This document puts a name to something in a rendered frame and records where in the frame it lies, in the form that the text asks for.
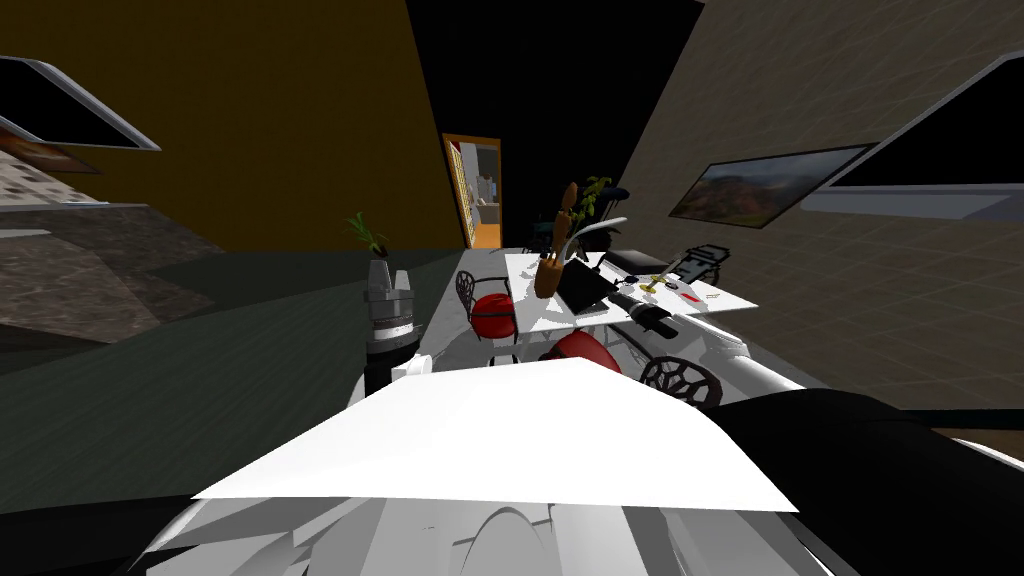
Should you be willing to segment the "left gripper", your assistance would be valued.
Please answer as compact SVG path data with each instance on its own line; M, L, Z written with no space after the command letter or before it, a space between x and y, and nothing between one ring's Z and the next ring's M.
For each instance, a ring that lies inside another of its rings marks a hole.
M364 299L373 325L410 325L413 323L413 298L407 270L397 270L392 277L383 259L369 262L368 290Z

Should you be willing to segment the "green potted plant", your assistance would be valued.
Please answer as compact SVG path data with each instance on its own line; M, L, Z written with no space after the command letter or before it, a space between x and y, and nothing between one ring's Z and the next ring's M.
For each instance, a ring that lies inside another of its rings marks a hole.
M356 238L367 245L367 249L370 250L376 257L380 259L386 259L388 257L388 250L385 246L385 242L389 238L383 234L375 233L370 230L362 218L362 212L358 212L352 218L346 218L345 221L348 223L347 232L354 234Z

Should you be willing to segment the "red chair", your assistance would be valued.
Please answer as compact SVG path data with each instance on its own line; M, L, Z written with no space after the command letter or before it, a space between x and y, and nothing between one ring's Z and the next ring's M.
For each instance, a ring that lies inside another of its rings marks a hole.
M476 286L490 281L502 282L504 291L477 297ZM476 278L470 272L461 270L455 277L455 289L471 329L479 340L511 337L513 343L518 341L519 330L507 276Z
M579 329L560 338L539 360L545 361L573 357L587 359L609 370L622 373L618 364L607 347L589 333Z

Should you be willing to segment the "white table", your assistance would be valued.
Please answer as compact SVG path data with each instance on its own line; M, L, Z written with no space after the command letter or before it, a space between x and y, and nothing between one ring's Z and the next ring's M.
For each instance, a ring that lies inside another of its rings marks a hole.
M592 268L588 260L567 257L573 225L570 211L577 203L577 184L568 184L553 228L555 255L507 254L505 263L519 335L563 329L638 323L607 296L621 292L642 302L642 313L663 310L669 317L753 310L757 304L727 291L696 281L687 284L672 277L679 288L665 286L646 291L642 284L624 284L624 276L605 261Z

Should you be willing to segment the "black office chair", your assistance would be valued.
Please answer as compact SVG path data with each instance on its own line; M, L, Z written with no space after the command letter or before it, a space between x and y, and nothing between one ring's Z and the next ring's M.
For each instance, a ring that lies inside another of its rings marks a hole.
M687 284L700 281L715 286L720 277L721 265L729 256L728 248L717 245L706 244L690 248L672 272Z

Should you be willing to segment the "landscape picture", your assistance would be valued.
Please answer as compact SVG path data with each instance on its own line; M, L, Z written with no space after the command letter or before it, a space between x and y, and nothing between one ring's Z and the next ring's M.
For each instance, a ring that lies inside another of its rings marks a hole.
M669 215L763 229L873 147L860 143L710 164Z

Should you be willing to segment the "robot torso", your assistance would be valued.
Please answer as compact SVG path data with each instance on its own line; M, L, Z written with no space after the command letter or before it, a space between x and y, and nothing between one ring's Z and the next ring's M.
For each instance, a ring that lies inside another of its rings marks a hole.
M201 491L144 576L821 576L703 413L581 359L409 375Z

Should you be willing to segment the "grey framed window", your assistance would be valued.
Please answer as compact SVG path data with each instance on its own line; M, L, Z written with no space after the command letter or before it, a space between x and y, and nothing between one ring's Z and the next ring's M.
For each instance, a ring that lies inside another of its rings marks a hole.
M1024 222L1024 50L972 76L844 167L801 207Z
M34 59L0 56L0 125L39 143L160 150L57 68Z

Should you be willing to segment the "brown framed picture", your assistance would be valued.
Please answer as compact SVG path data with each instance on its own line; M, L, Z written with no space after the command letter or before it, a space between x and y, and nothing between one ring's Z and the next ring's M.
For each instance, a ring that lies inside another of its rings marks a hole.
M99 174L97 169L60 148L27 140L3 126L0 126L0 151L43 172Z

